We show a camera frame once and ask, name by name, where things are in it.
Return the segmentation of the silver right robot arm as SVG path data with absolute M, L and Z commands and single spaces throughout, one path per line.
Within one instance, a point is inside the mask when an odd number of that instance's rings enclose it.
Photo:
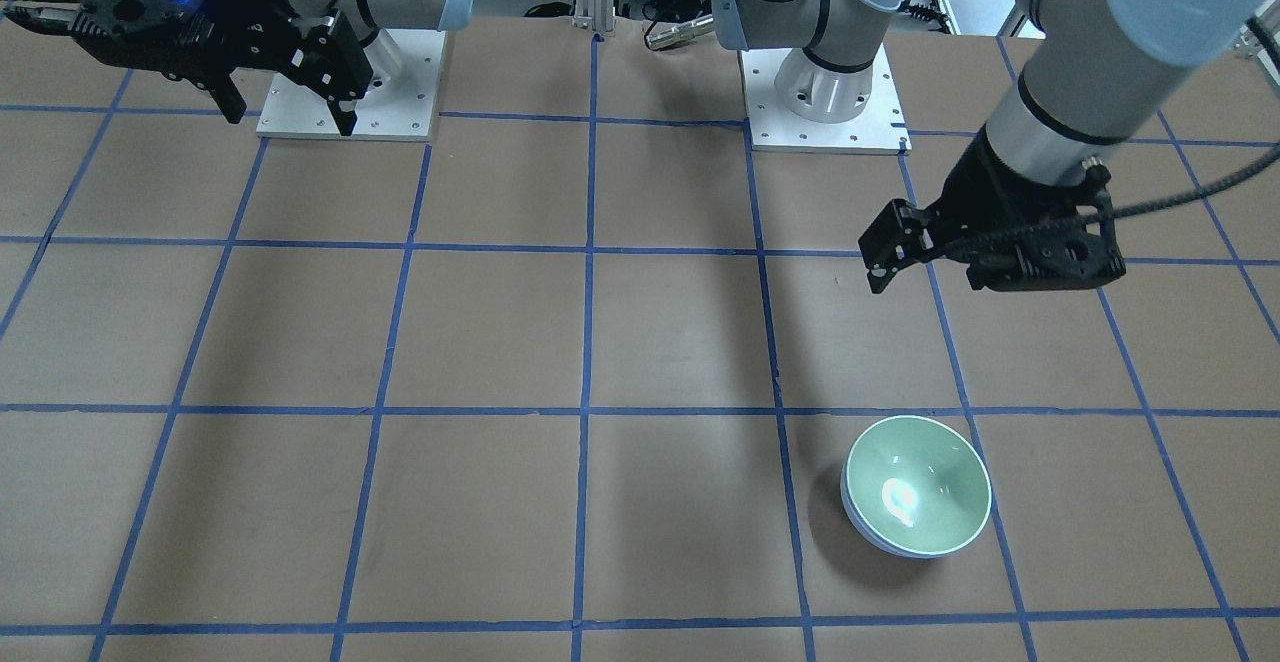
M 72 0 L 13 3 L 8 20 L 72 38 L 104 65 L 192 85 L 232 124 L 238 70 L 269 70 L 262 137 L 428 141 L 445 37 L 474 0 Z

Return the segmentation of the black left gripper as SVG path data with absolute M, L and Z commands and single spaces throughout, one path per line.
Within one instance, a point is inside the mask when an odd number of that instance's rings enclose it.
M 1079 210 L 1112 210 L 1111 173 L 1092 159 L 1075 166 L 1079 184 L 1039 184 L 1015 173 L 980 129 L 947 175 L 934 214 L 891 200 L 859 237 L 867 283 L 882 295 L 904 269 L 928 264 L 936 246 L 964 264 L 973 289 L 1096 289 L 1126 274 L 1114 225 L 1096 232 Z M 931 225 L 934 222 L 934 242 Z

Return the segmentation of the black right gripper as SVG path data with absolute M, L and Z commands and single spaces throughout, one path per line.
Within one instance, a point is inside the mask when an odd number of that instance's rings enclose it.
M 70 38 L 115 68 L 156 70 L 209 93 L 229 124 L 247 102 L 236 70 L 282 70 L 316 93 L 343 137 L 355 133 L 356 102 L 372 83 L 372 65 L 344 14 L 305 18 L 289 0 L 76 0 L 15 3 L 6 19 L 38 36 Z

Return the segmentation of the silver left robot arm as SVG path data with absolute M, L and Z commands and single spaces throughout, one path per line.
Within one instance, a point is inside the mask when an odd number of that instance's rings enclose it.
M 787 50 L 777 85 L 795 114 L 855 118 L 905 0 L 712 0 L 727 50 Z M 948 257 L 973 289 L 1094 289 L 1126 271 L 1114 224 L 1229 191 L 1277 161 L 1271 149 L 1188 191 L 1115 207 L 1107 161 L 1196 70 L 1257 19 L 1265 0 L 1015 0 L 1044 41 L 927 207 L 892 200 L 859 238 L 881 293 L 915 264 Z

